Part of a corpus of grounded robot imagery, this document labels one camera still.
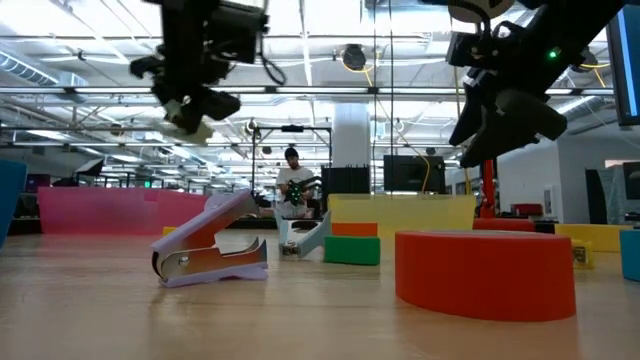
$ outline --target white column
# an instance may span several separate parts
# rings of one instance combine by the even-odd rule
[[[371,126],[366,103],[337,103],[333,117],[333,167],[366,166],[371,160]]]

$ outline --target person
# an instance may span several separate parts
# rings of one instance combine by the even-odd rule
[[[278,204],[278,211],[284,218],[304,218],[307,214],[308,205],[314,205],[313,193],[309,190],[304,191],[300,202],[298,204],[291,204],[291,202],[284,202],[285,194],[289,190],[289,181],[295,183],[311,179],[314,175],[313,172],[304,166],[300,165],[300,158],[296,149],[290,147],[284,152],[284,158],[287,160],[288,168],[280,169],[278,178],[276,179],[276,185],[280,189],[281,201]]]

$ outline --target wooden table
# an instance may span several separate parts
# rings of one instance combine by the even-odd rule
[[[265,282],[158,286],[151,238],[13,237],[0,252],[2,360],[640,358],[640,284],[619,255],[576,273],[578,317],[519,324],[414,308],[380,267],[278,261],[275,232],[228,231],[223,250],[268,235]]]

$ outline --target pink block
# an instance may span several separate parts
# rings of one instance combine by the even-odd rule
[[[45,234],[159,235],[204,209],[206,197],[158,189],[40,188]]]

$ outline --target green block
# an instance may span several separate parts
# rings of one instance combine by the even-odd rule
[[[327,236],[324,238],[324,262],[351,265],[379,265],[380,238]]]

